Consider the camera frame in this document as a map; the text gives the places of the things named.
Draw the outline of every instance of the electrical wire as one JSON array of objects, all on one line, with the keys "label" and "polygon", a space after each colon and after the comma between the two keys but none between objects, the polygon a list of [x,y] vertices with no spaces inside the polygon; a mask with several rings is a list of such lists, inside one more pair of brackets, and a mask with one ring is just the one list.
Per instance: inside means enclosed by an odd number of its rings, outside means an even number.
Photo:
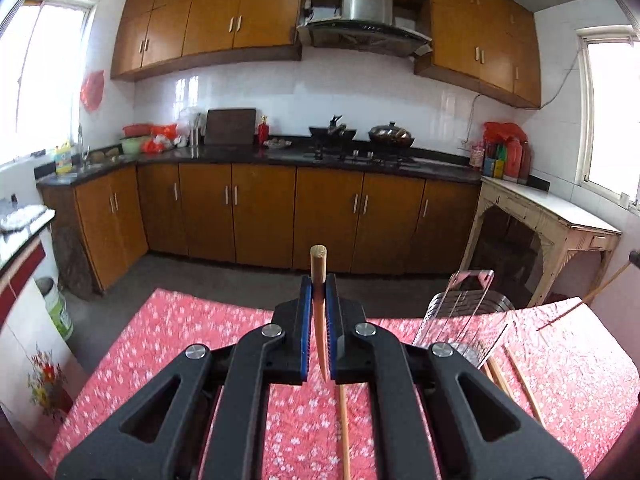
[{"label": "electrical wire", "polygon": [[[562,83],[560,83],[560,86],[558,87],[558,91],[554,94],[554,96],[551,99],[549,99],[549,101],[544,103],[540,108],[518,108],[518,110],[533,110],[533,111],[537,112],[537,111],[542,110],[542,108],[544,108],[545,106],[551,104],[555,100],[555,98],[558,97],[558,95],[562,91],[562,88],[564,88],[564,84],[566,83],[566,80],[569,79],[569,74],[571,73],[571,70],[574,69],[575,62],[578,61],[578,56],[580,56],[580,52],[581,51],[582,51],[582,49],[579,48],[578,52],[575,53],[574,61],[571,63],[571,66],[569,67],[569,70],[564,75],[564,79],[562,80]],[[471,124],[472,124],[472,121],[473,121],[473,118],[474,118],[474,107],[476,106],[476,99],[478,99],[481,95],[484,95],[484,94],[476,94],[476,96],[474,97],[474,100],[471,101],[471,112],[469,113],[469,121],[468,121],[468,123],[466,125],[466,141],[465,141],[465,144],[468,144],[469,135],[471,134]]]}]

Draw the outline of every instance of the gray floor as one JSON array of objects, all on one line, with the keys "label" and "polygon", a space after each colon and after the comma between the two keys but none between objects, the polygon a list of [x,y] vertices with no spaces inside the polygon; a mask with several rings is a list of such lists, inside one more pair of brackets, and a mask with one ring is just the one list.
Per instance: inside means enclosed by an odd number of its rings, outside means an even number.
[{"label": "gray floor", "polygon": [[[69,348],[87,373],[156,288],[204,300],[272,310],[300,290],[302,272],[219,266],[148,254],[104,296],[83,301],[65,292],[74,333]],[[431,298],[446,287],[439,278],[339,276],[340,296],[360,301],[367,317],[422,317]]]}]

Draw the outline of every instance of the white table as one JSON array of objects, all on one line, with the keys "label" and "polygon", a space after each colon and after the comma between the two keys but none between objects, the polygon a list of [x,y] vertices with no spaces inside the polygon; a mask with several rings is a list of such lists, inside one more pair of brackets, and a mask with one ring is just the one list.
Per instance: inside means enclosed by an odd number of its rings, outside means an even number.
[{"label": "white table", "polygon": [[492,206],[523,222],[540,238],[543,272],[527,307],[542,304],[562,268],[579,251],[599,251],[600,268],[590,291],[601,282],[620,232],[575,204],[539,189],[496,178],[482,178],[478,209],[462,258],[466,270],[478,243],[484,213]]}]

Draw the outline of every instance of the wooden dowel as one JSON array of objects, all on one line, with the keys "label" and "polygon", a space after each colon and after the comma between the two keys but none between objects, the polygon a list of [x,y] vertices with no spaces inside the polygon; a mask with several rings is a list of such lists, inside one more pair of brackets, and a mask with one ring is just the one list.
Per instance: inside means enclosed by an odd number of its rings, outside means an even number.
[{"label": "wooden dowel", "polygon": [[504,391],[511,400],[513,400],[513,392],[511,391],[511,388],[507,384],[507,380],[504,378],[504,375],[502,374],[502,370],[500,370],[500,367],[498,366],[498,363],[495,361],[495,358],[489,357],[486,360],[486,364],[489,367],[489,370],[491,371],[491,375],[494,377],[495,384],[502,391]]},{"label": "wooden dowel", "polygon": [[584,299],[578,303],[577,305],[572,306],[569,310],[567,310],[564,314],[560,314],[560,316],[553,318],[551,321],[545,323],[543,326],[541,326],[537,332],[539,332],[540,330],[542,330],[543,328],[546,328],[547,326],[552,325],[553,323],[555,323],[556,321],[558,321],[558,319],[562,319],[564,316],[566,316],[567,314],[571,313],[572,311],[574,311],[576,308],[578,308],[579,306],[581,306],[582,304],[588,303],[589,301],[591,301],[593,298],[595,298],[598,294],[600,294],[608,285],[611,284],[611,282],[613,280],[615,280],[620,274],[622,274],[622,272],[629,266],[631,265],[631,262],[627,262],[626,264],[624,264],[622,267],[620,267],[616,272],[613,273],[613,276],[611,276],[606,282],[604,282],[602,285],[600,285],[598,288],[596,288],[595,290],[591,291],[589,294],[587,294]]},{"label": "wooden dowel", "polygon": [[349,416],[347,414],[347,400],[344,386],[340,384],[340,424],[342,427],[342,477],[351,479],[351,457],[349,456]]},{"label": "wooden dowel", "polygon": [[326,321],[324,320],[324,282],[326,281],[326,247],[311,247],[311,283],[313,286],[314,330],[318,347],[318,362],[322,378],[328,377],[328,356],[326,349]]},{"label": "wooden dowel", "polygon": [[540,407],[538,406],[536,397],[533,396],[533,392],[529,387],[529,383],[527,383],[527,380],[524,378],[522,371],[520,371],[520,367],[518,366],[516,359],[513,357],[511,350],[509,350],[505,346],[504,351],[506,352],[507,357],[509,358],[509,361],[511,361],[511,366],[513,366],[513,369],[516,372],[516,375],[518,377],[518,380],[520,381],[520,384],[522,384],[522,387],[524,388],[524,393],[527,396],[527,399],[529,400],[531,409],[533,410],[533,415],[536,417],[536,420],[542,425],[542,427],[546,429],[545,421],[542,419],[542,412],[540,411]]}]

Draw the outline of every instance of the range hood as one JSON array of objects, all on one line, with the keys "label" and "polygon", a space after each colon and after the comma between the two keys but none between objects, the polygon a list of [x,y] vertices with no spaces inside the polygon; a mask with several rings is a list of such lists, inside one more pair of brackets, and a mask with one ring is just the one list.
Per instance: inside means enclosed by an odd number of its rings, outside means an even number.
[{"label": "range hood", "polygon": [[342,0],[342,15],[298,27],[303,45],[398,57],[431,51],[431,38],[394,25],[393,0]]}]

